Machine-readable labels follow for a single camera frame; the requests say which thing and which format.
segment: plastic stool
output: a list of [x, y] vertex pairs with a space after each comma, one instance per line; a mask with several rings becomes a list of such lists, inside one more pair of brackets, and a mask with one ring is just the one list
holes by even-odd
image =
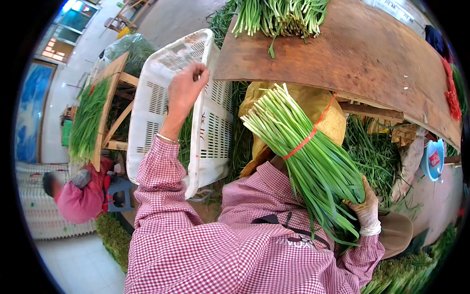
[[126, 181], [121, 177], [116, 177], [111, 182], [108, 191], [106, 192], [108, 200], [113, 200], [113, 195], [116, 192], [124, 191], [125, 194], [125, 207], [117, 207], [114, 203], [108, 204], [108, 212], [123, 212], [134, 210], [134, 207], [131, 206], [131, 195], [129, 194], [129, 189], [132, 188], [132, 183], [130, 181]]

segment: red shirt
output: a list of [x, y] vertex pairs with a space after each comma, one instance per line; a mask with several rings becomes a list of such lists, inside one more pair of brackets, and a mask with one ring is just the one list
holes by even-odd
[[[178, 151], [155, 138], [139, 166], [125, 293], [359, 293], [371, 280], [385, 252], [378, 235], [361, 236], [338, 260], [318, 240], [297, 241], [306, 235], [281, 224], [292, 212], [289, 226], [309, 231], [307, 211], [269, 162], [225, 185], [219, 221], [203, 224], [184, 200]], [[251, 223], [271, 214], [280, 224]]]
[[83, 189], [75, 186], [72, 181], [65, 184], [62, 193], [54, 197], [57, 210], [64, 219], [80, 224], [88, 222], [101, 212], [104, 201], [103, 179], [112, 165], [112, 160], [101, 157], [99, 172], [91, 163], [84, 167], [90, 172], [91, 181]]

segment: red rubber band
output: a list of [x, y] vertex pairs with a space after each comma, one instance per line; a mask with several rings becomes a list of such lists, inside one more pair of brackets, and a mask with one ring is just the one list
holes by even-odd
[[299, 151], [300, 148], [302, 148], [305, 144], [308, 143], [308, 141], [310, 141], [310, 139], [313, 138], [313, 136], [315, 135], [315, 133], [317, 132], [317, 125], [318, 123], [323, 119], [323, 117], [325, 116], [325, 113], [328, 111], [329, 107], [331, 106], [331, 104], [333, 103], [333, 100], [335, 100], [336, 98], [336, 95], [338, 95], [338, 93], [335, 93], [333, 95], [333, 98], [331, 98], [331, 101], [329, 102], [328, 106], [326, 107], [325, 111], [322, 112], [320, 118], [318, 119], [318, 121], [315, 123], [315, 125], [313, 126], [313, 130], [310, 134], [308, 134], [307, 138], [305, 138], [302, 143], [300, 143], [294, 150], [292, 150], [289, 154], [287, 154], [286, 156], [284, 156], [282, 159], [283, 160], [286, 160], [287, 158], [291, 157], [292, 155], [294, 155], [295, 152]]

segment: hand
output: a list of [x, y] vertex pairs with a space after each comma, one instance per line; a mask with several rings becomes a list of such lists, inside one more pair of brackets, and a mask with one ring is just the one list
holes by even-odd
[[209, 69], [198, 63], [191, 63], [173, 77], [168, 87], [168, 115], [159, 132], [162, 136], [178, 139], [184, 120], [208, 82]]
[[373, 236], [380, 233], [380, 222], [378, 217], [379, 200], [372, 191], [365, 175], [362, 176], [362, 184], [366, 193], [366, 199], [361, 204], [348, 203], [359, 220], [360, 232], [362, 236]]

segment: yellow object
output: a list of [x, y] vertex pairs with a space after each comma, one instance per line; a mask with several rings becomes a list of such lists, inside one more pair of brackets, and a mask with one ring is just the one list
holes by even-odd
[[122, 29], [120, 32], [119, 32], [119, 35], [117, 35], [117, 39], [120, 39], [122, 37], [124, 37], [125, 35], [129, 34], [131, 32], [131, 30], [129, 30], [128, 27], [124, 27], [124, 29]]
[[[254, 103], [265, 94], [260, 88], [274, 89], [274, 83], [252, 82], [246, 90], [245, 100], [240, 105], [238, 117], [245, 115], [253, 107]], [[287, 84], [287, 90], [313, 123], [317, 122], [333, 97], [329, 91], [314, 87]], [[322, 131], [336, 144], [343, 144], [346, 132], [346, 118], [336, 100], [333, 101], [323, 120], [317, 125], [317, 129]], [[256, 167], [273, 156], [271, 149], [263, 140], [255, 135], [253, 135], [253, 138], [253, 160], [242, 170], [240, 178], [253, 174]]]

